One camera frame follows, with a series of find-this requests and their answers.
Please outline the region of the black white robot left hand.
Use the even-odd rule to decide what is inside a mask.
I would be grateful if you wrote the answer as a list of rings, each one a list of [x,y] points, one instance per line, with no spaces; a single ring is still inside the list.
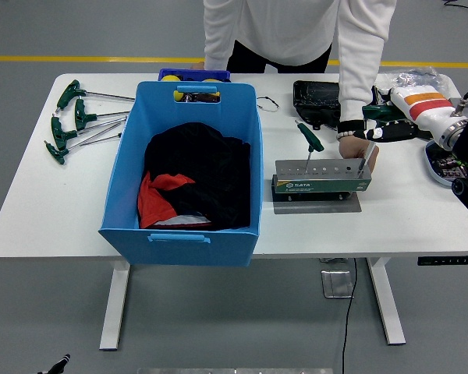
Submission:
[[[38,374],[62,374],[64,373],[66,365],[71,359],[70,354],[63,355],[50,369],[38,372]]]

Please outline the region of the person's left hand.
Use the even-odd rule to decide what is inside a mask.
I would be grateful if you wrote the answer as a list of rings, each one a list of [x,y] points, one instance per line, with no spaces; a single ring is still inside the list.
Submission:
[[[364,158],[370,145],[371,141],[369,140],[360,139],[355,136],[344,136],[339,139],[339,153],[344,159]],[[379,151],[379,147],[374,146],[370,154],[369,161],[367,162],[370,172],[374,170]]]

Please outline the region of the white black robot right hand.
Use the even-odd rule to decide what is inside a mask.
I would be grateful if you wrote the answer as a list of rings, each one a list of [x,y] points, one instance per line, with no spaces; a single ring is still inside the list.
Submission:
[[[388,97],[387,104],[363,107],[364,118],[380,125],[356,130],[355,137],[392,143],[413,139],[419,131],[428,131],[436,140],[443,141],[448,129],[457,122],[452,116],[452,103],[430,85],[393,87]]]

